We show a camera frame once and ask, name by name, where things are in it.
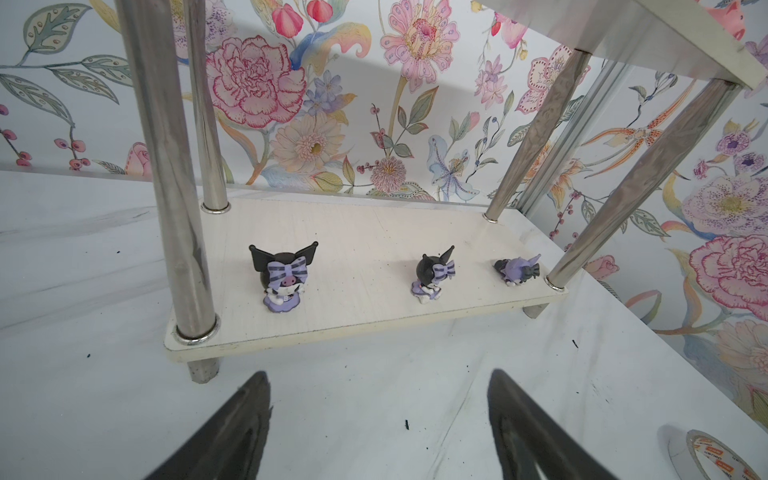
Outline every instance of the roll of tape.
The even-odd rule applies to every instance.
[[[667,447],[680,480],[760,480],[741,457],[707,433],[690,430],[670,439]]]

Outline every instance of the shelf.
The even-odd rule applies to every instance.
[[[203,218],[219,332],[199,346],[181,345],[168,323],[165,346],[172,360],[188,362],[259,349],[414,326],[439,320],[497,313],[551,303],[558,293],[543,280],[506,286],[492,268],[501,258],[533,257],[501,222],[481,211],[432,210],[432,205],[373,206],[376,200],[343,199],[368,205],[304,203],[232,198],[232,209]],[[516,210],[507,225],[528,221]],[[301,304],[271,313],[248,246],[271,253],[296,251],[317,240]],[[439,300],[422,305],[410,293],[423,253],[439,255],[455,245],[456,276],[442,283]]]
[[[482,0],[600,58],[755,88],[766,69],[694,0]]]

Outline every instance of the striped bow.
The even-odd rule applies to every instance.
[[[453,266],[453,260],[448,262],[446,265],[435,263],[432,265],[432,271],[435,272],[435,278],[432,280],[435,283],[442,282],[446,278],[451,278],[452,276],[456,275],[456,268]]]
[[[266,268],[270,272],[269,288],[276,289],[287,276],[294,276],[301,283],[306,282],[306,257],[299,257],[289,265],[280,262],[269,262]]]

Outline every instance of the black ear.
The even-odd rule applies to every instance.
[[[253,257],[253,268],[257,272],[266,271],[266,265],[275,260],[275,256],[271,253],[267,253],[264,250],[259,250],[253,245],[250,247],[250,255]]]
[[[448,260],[451,259],[451,252],[453,252],[453,245],[451,245],[451,248],[449,248],[444,254],[440,256],[440,263],[445,265],[448,263]]]
[[[303,248],[296,252],[296,258],[305,257],[306,264],[309,265],[312,263],[312,259],[315,258],[315,250],[317,249],[318,245],[319,243],[312,242],[312,245],[309,245],[307,248]]]

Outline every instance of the kuromi figurine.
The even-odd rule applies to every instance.
[[[425,253],[419,261],[419,265],[416,266],[416,276],[419,279],[411,284],[411,293],[417,296],[421,303],[440,298],[442,288],[438,286],[438,283],[456,275],[453,260],[448,261],[451,258],[453,247],[451,245],[451,248],[440,257],[427,257]]]
[[[518,257],[512,260],[499,260],[493,267],[502,275],[507,286],[520,285],[526,280],[536,278],[539,275],[538,259],[541,255],[526,260]]]
[[[264,305],[271,312],[284,313],[295,308],[304,293],[304,284],[308,275],[306,267],[315,257],[318,243],[314,242],[307,248],[296,253],[267,253],[253,245],[250,254],[253,257],[253,268],[261,273],[261,284],[266,296]]]

